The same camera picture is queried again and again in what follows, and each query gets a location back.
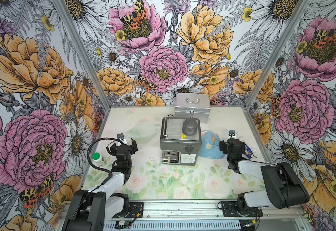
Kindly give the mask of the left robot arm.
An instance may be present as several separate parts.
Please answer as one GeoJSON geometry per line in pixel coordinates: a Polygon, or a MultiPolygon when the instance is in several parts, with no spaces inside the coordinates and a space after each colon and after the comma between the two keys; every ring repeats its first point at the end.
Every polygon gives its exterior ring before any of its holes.
{"type": "Polygon", "coordinates": [[[108,174],[105,180],[89,190],[78,190],[74,193],[68,208],[62,230],[63,231],[102,231],[104,224],[113,216],[121,214],[125,216],[129,211],[129,197],[123,193],[116,193],[131,175],[131,156],[138,151],[138,145],[134,139],[131,145],[116,138],[100,138],[91,143],[87,152],[87,161],[94,169],[108,174]],[[93,146],[99,141],[114,141],[107,147],[110,155],[116,157],[112,169],[94,165],[91,160],[93,146]]]}

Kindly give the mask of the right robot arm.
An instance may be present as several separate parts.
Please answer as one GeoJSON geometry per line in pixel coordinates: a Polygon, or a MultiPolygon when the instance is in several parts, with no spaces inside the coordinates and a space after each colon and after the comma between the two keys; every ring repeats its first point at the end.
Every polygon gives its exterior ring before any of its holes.
{"type": "Polygon", "coordinates": [[[283,209],[309,202],[309,194],[289,163],[271,164],[246,159],[245,143],[238,139],[219,142],[219,150],[227,155],[228,168],[238,174],[263,180],[265,189],[238,195],[229,211],[240,216],[260,216],[262,208],[283,209]]]}

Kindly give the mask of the blue patterned cloth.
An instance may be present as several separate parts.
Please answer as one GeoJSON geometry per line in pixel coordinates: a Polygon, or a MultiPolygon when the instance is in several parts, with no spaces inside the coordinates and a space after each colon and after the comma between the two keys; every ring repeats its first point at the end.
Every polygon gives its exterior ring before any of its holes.
{"type": "Polygon", "coordinates": [[[208,159],[223,159],[226,154],[224,154],[219,149],[220,137],[217,133],[212,131],[205,131],[201,133],[202,145],[199,151],[199,157],[204,157],[208,159]]]}

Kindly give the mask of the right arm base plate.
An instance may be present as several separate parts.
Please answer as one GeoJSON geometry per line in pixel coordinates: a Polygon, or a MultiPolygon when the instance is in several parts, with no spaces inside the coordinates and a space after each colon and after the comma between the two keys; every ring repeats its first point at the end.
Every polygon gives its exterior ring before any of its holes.
{"type": "Polygon", "coordinates": [[[222,211],[224,217],[262,217],[263,211],[261,207],[251,208],[242,201],[220,201],[217,204],[219,210],[222,211]]]}

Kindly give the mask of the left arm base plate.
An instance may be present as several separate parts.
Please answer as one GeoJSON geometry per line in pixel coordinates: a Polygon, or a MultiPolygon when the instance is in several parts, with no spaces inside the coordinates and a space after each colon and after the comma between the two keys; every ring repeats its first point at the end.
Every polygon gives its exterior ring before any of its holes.
{"type": "Polygon", "coordinates": [[[129,208],[115,214],[112,218],[142,218],[144,202],[130,202],[129,208]]]}

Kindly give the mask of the grey coffee machine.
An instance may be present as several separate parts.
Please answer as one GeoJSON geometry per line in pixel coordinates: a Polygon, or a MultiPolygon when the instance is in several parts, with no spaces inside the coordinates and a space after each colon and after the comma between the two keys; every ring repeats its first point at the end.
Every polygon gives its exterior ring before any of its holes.
{"type": "Polygon", "coordinates": [[[163,164],[193,166],[196,164],[201,145],[199,119],[170,116],[162,119],[160,149],[163,164]]]}

